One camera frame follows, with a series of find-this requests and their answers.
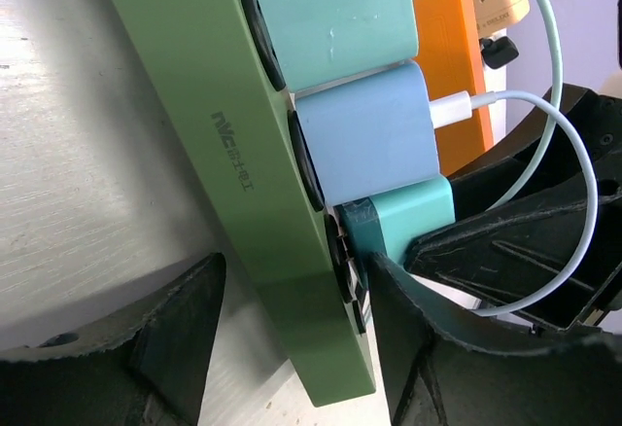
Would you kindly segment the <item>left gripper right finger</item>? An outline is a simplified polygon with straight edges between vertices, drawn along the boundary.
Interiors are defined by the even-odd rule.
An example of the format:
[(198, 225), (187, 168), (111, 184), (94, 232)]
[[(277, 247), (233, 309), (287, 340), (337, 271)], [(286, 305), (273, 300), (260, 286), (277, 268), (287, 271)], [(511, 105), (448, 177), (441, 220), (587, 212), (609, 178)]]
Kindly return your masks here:
[(482, 318), (383, 254), (367, 260), (394, 425), (618, 425), (621, 337)]

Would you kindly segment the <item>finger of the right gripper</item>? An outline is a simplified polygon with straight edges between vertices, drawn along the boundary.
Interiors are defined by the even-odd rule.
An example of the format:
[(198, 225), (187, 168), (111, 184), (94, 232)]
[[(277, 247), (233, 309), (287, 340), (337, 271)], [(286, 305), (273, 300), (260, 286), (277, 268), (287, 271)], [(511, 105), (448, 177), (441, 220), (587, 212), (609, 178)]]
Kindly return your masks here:
[[(523, 318), (555, 331), (597, 324), (621, 306), (621, 101), (565, 85), (561, 108), (594, 165), (600, 205), (579, 268), (521, 311)], [(409, 245), (409, 273), (501, 306), (534, 293), (561, 271), (582, 234), (586, 205), (584, 177), (562, 131), (554, 133), (519, 194), (497, 205), (532, 158), (545, 122), (545, 114), (533, 109), (490, 151), (452, 174), (456, 221)]]

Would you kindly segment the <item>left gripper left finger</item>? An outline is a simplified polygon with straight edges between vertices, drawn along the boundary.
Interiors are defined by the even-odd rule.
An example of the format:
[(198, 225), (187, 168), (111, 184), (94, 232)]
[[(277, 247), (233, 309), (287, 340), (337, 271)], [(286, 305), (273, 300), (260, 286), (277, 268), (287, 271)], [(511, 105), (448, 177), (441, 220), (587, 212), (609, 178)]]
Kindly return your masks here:
[(106, 317), (2, 351), (2, 424), (197, 424), (225, 280), (212, 253)]

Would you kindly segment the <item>orange power strip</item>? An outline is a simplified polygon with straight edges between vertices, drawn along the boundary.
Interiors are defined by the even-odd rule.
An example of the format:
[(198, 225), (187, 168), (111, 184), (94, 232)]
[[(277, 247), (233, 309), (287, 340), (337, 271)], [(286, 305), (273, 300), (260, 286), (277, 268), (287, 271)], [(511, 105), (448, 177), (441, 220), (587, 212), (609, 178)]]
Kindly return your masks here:
[[(414, 0), (419, 52), (430, 99), (463, 90), (485, 90), (483, 63), (473, 0)], [(490, 113), (480, 108), (471, 118), (435, 131), (440, 171), (449, 176), (494, 145)]]

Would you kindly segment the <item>green power strip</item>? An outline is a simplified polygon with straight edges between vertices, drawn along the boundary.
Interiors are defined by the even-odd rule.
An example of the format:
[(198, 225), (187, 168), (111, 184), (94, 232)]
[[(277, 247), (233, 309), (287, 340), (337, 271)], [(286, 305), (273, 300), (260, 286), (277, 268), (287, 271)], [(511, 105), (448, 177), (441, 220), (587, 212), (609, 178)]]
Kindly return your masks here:
[(112, 0), (313, 405), (375, 391), (257, 0)]

